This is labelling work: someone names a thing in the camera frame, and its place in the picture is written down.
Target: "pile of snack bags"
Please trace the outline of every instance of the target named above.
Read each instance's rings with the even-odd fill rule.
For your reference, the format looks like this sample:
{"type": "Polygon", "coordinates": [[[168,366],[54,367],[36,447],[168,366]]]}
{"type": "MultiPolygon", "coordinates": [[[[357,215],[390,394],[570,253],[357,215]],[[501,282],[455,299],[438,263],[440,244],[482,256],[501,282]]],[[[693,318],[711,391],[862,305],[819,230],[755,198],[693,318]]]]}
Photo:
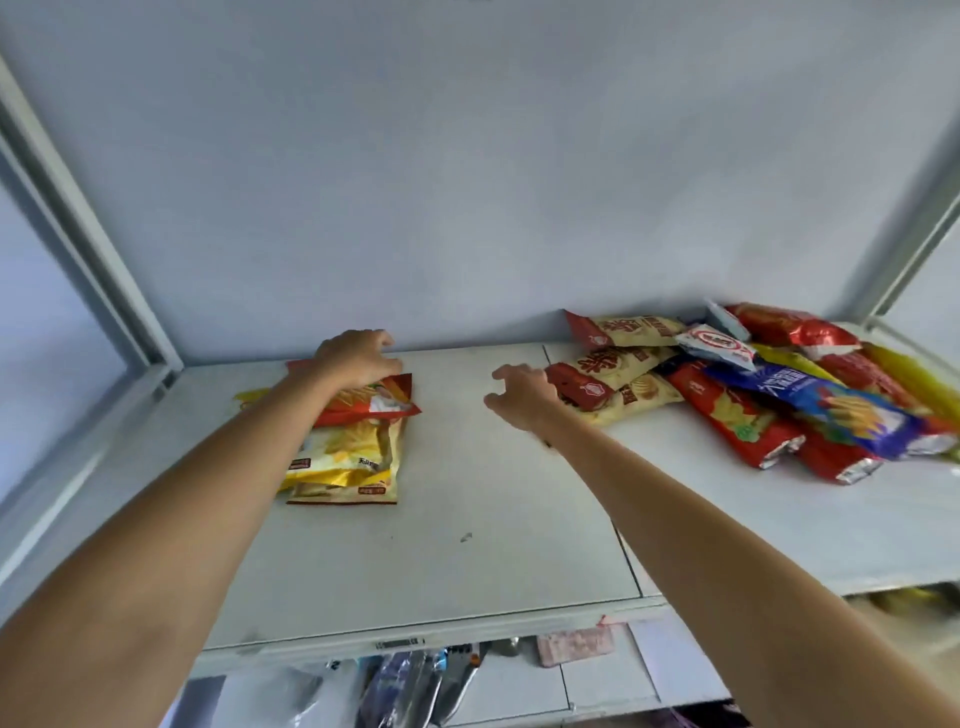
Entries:
{"type": "Polygon", "coordinates": [[[587,355],[547,377],[596,425],[686,400],[755,468],[796,453],[850,484],[885,462],[960,457],[960,394],[905,354],[801,311],[707,301],[703,323],[566,312],[587,355]]]}
{"type": "MultiPolygon", "coordinates": [[[[290,361],[287,368],[308,361],[290,361]]],[[[242,409],[269,391],[241,392],[234,400],[242,409]]],[[[303,441],[279,492],[300,505],[396,503],[403,428],[420,413],[412,395],[409,374],[338,393],[303,441]]]]}

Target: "person's left arm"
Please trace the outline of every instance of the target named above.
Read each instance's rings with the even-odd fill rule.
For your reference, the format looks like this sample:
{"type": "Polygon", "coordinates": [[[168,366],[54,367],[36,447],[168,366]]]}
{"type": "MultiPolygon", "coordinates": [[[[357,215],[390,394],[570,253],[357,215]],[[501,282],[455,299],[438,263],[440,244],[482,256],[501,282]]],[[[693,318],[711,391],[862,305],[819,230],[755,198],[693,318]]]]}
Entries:
{"type": "Polygon", "coordinates": [[[318,414],[397,374],[347,331],[87,539],[0,629],[0,725],[156,728],[318,414]]]}

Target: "barcode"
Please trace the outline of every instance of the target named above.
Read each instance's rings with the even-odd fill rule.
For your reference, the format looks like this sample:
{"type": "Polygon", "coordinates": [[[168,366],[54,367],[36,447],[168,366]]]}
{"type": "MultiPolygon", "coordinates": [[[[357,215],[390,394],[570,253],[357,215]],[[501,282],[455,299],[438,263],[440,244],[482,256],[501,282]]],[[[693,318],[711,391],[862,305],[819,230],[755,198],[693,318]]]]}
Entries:
{"type": "Polygon", "coordinates": [[[397,649],[398,647],[412,647],[415,644],[423,644],[423,640],[419,637],[411,637],[406,640],[387,640],[386,642],[377,643],[375,647],[377,649],[397,649]]]}

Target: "blue snack bag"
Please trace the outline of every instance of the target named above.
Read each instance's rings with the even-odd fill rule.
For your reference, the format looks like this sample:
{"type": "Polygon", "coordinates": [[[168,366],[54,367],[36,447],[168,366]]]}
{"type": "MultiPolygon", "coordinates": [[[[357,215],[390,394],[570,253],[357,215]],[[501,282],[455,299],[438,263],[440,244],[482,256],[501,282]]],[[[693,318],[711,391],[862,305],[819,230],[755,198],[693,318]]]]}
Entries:
{"type": "Polygon", "coordinates": [[[749,389],[785,401],[817,420],[839,428],[858,445],[888,460],[901,457],[923,427],[923,421],[866,392],[844,387],[781,364],[756,360],[755,372],[725,364],[707,367],[707,374],[730,387],[749,389]]]}

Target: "person's right arm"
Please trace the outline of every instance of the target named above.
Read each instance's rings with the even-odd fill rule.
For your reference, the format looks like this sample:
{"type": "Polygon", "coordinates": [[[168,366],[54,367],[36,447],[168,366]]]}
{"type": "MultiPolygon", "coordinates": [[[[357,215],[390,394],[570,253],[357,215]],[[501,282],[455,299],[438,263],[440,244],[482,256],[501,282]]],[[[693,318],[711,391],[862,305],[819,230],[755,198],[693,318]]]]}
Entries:
{"type": "Polygon", "coordinates": [[[506,393],[487,395],[487,406],[584,479],[755,725],[960,725],[960,709],[841,598],[577,418],[542,371],[507,366],[493,376],[506,393]]]}

